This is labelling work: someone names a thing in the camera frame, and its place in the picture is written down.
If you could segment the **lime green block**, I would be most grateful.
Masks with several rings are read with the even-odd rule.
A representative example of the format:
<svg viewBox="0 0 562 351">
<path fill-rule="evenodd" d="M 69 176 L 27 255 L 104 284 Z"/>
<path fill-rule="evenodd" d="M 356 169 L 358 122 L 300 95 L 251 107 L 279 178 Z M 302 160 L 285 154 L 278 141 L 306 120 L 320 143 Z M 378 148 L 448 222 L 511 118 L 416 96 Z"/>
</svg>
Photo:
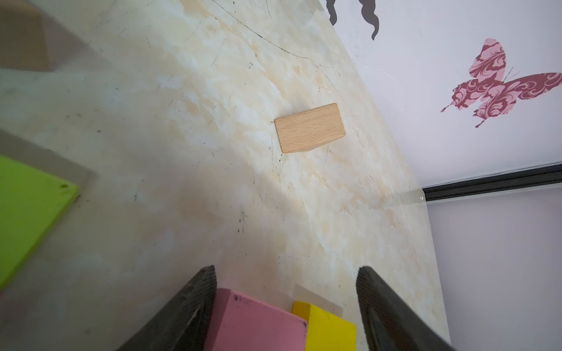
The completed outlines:
<svg viewBox="0 0 562 351">
<path fill-rule="evenodd" d="M 1 157 L 1 289 L 78 194 L 70 181 Z"/>
</svg>

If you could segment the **natural wood triangle block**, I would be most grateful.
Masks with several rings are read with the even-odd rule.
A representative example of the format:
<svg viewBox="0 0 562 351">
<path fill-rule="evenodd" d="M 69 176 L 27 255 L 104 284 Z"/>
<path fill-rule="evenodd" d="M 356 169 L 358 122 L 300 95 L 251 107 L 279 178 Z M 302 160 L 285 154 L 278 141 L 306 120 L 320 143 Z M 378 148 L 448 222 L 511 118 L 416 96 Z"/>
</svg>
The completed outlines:
<svg viewBox="0 0 562 351">
<path fill-rule="evenodd" d="M 1 67 L 51 71 L 42 13 L 29 1 L 1 0 Z"/>
</svg>

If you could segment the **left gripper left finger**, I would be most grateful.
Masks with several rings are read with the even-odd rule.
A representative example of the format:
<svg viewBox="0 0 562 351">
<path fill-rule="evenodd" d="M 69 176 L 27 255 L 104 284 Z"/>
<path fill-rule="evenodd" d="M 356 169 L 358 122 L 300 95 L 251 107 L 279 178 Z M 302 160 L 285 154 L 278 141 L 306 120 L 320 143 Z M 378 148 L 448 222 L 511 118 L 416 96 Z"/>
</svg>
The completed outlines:
<svg viewBox="0 0 562 351">
<path fill-rule="evenodd" d="M 202 268 L 120 350 L 203 350 L 217 292 L 214 266 Z"/>
</svg>

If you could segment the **pink block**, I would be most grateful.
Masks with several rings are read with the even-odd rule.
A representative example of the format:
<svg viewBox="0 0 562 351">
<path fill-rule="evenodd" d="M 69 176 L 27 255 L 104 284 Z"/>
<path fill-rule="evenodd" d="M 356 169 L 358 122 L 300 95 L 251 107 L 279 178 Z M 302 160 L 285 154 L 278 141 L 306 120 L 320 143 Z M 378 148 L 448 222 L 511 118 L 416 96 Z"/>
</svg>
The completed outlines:
<svg viewBox="0 0 562 351">
<path fill-rule="evenodd" d="M 234 290 L 219 288 L 205 350 L 304 350 L 307 321 Z"/>
</svg>

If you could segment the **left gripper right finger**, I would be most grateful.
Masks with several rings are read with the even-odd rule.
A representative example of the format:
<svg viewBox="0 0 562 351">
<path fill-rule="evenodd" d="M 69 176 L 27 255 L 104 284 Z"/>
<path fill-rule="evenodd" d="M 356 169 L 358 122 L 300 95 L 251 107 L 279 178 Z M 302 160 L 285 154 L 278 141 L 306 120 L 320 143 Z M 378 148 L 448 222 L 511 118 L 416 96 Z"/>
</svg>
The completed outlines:
<svg viewBox="0 0 562 351">
<path fill-rule="evenodd" d="M 451 350 L 370 266 L 359 269 L 356 290 L 370 350 Z"/>
</svg>

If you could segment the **yellow block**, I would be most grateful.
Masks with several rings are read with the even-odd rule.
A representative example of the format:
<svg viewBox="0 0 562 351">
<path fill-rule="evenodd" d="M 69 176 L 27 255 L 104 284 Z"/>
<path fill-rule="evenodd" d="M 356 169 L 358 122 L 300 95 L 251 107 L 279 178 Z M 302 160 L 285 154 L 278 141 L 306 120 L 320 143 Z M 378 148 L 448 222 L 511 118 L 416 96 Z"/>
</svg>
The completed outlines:
<svg viewBox="0 0 562 351">
<path fill-rule="evenodd" d="M 292 313 L 307 321 L 306 351 L 357 349 L 357 327 L 328 311 L 295 301 Z"/>
</svg>

